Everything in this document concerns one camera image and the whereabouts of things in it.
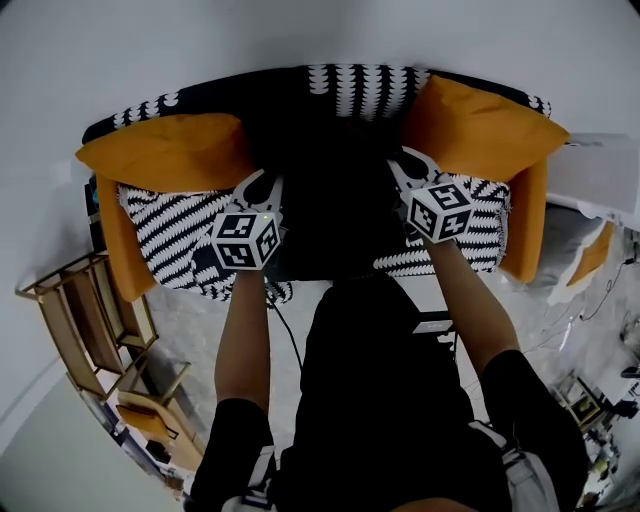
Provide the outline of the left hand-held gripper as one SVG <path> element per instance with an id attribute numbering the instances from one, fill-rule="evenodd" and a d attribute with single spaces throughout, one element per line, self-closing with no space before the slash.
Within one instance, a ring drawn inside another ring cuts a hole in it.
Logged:
<path id="1" fill-rule="evenodd" d="M 263 169 L 248 176 L 216 216 L 211 240 L 224 269 L 262 270 L 281 244 L 283 177 L 274 178 L 270 192 L 268 178 Z"/>

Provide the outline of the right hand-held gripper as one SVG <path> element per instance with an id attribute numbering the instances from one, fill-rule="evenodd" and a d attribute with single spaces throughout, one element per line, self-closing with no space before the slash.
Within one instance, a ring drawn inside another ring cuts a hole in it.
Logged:
<path id="1" fill-rule="evenodd" d="M 403 146 L 401 166 L 392 159 L 387 163 L 399 197 L 407 204 L 407 221 L 424 238 L 437 244 L 467 232 L 474 212 L 472 199 L 431 157 Z M 428 186 L 414 189 L 414 181 Z"/>

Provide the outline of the black garment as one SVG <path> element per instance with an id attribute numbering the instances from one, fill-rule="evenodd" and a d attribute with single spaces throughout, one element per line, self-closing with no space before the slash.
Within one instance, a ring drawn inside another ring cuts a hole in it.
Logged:
<path id="1" fill-rule="evenodd" d="M 248 129 L 256 165 L 283 178 L 281 245 L 271 281 L 358 278 L 405 244 L 387 160 L 393 135 L 363 121 L 287 120 Z"/>

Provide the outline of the person's left forearm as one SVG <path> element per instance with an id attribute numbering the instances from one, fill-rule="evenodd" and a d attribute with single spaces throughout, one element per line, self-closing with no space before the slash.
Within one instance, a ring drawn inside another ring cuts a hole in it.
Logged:
<path id="1" fill-rule="evenodd" d="M 217 400 L 243 399 L 267 412 L 271 347 L 264 273 L 240 271 L 219 343 L 214 370 Z"/>

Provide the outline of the person's right forearm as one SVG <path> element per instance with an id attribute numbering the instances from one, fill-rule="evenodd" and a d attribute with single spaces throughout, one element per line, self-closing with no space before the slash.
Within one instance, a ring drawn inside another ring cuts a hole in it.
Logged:
<path id="1" fill-rule="evenodd" d="M 505 351 L 520 349 L 506 310 L 452 241 L 425 242 L 454 326 L 477 375 Z"/>

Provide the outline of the large orange pillow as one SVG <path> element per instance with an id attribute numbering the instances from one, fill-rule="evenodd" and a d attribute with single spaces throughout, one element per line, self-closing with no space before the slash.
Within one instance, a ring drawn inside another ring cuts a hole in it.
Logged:
<path id="1" fill-rule="evenodd" d="M 437 76 L 420 90 L 400 130 L 404 146 L 442 171 L 504 183 L 568 139 L 564 128 L 528 107 Z"/>
<path id="2" fill-rule="evenodd" d="M 98 176 L 155 192 L 230 189 L 257 170 L 241 121 L 221 113 L 133 124 L 83 145 L 76 157 Z"/>

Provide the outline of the black chest-mounted screen device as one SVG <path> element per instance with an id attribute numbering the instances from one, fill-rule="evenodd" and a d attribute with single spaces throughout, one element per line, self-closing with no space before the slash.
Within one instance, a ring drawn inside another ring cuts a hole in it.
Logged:
<path id="1" fill-rule="evenodd" d="M 419 350 L 451 352 L 457 344 L 457 332 L 449 312 L 420 312 L 408 344 Z"/>

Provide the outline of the grey beanbag chair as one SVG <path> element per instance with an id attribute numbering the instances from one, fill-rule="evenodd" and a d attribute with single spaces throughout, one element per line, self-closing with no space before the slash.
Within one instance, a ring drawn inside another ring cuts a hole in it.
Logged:
<path id="1" fill-rule="evenodd" d="M 583 250 L 599 235 L 605 222 L 587 218 L 581 212 L 549 204 L 545 212 L 543 240 L 534 280 L 528 285 L 536 296 L 552 306 L 569 303 L 585 291 L 595 273 L 583 282 L 567 286 L 574 274 Z"/>

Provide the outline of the orange beanbag cushion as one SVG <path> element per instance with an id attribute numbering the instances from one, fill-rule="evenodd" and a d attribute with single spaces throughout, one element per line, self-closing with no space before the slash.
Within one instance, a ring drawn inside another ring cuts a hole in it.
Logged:
<path id="1" fill-rule="evenodd" d="M 579 264 L 567 286 L 583 282 L 606 262 L 613 231 L 614 225 L 611 222 L 605 222 L 599 235 L 583 250 Z"/>

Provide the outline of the person's black shirt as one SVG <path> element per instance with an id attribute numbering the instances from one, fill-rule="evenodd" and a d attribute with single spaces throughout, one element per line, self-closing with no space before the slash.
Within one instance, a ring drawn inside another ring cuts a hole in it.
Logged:
<path id="1" fill-rule="evenodd" d="M 418 311 L 389 276 L 331 286 L 306 341 L 292 445 L 267 475 L 278 512 L 512 512 L 500 449 L 474 412 L 450 352 L 408 344 Z M 582 435 L 521 350 L 477 375 L 491 428 L 536 454 L 560 512 L 587 477 Z M 248 488 L 268 412 L 218 401 L 185 512 L 223 512 Z"/>

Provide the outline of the wooden shelf rack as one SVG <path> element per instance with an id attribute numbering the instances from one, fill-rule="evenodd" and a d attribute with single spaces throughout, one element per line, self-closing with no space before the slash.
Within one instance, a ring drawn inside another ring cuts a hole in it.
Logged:
<path id="1" fill-rule="evenodd" d="M 106 252 L 90 252 L 16 288 L 37 303 L 66 374 L 101 402 L 144 362 L 158 339 L 145 297 L 120 296 Z"/>

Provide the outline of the orange chair cushion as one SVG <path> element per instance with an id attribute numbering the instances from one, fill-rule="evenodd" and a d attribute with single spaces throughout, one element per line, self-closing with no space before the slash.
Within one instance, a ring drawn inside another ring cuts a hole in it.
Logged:
<path id="1" fill-rule="evenodd" d="M 168 435 L 166 425 L 157 412 L 121 404 L 118 404 L 116 409 L 127 425 L 156 436 Z"/>

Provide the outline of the wooden side table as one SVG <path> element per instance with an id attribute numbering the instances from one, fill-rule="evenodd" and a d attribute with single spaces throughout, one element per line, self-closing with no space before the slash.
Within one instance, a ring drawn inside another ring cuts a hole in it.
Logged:
<path id="1" fill-rule="evenodd" d="M 142 382 L 142 374 L 146 369 L 147 363 L 148 361 L 145 360 L 141 364 L 127 388 L 118 391 L 118 403 L 116 406 L 121 404 L 130 408 L 157 412 L 166 425 L 167 436 L 156 436 L 134 427 L 132 428 L 138 430 L 147 441 L 155 440 L 162 443 L 171 454 L 170 464 L 195 472 L 202 461 L 205 447 L 196 429 L 192 426 L 175 398 L 175 393 L 188 373 L 191 364 L 186 362 L 183 365 L 162 394 L 153 395 L 146 391 L 146 387 Z"/>

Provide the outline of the small open box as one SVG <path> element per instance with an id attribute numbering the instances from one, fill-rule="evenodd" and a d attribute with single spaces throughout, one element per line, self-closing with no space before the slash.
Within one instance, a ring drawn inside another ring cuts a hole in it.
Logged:
<path id="1" fill-rule="evenodd" d="M 558 396 L 580 428 L 588 426 L 602 412 L 600 401 L 579 376 L 568 375 L 558 388 Z"/>

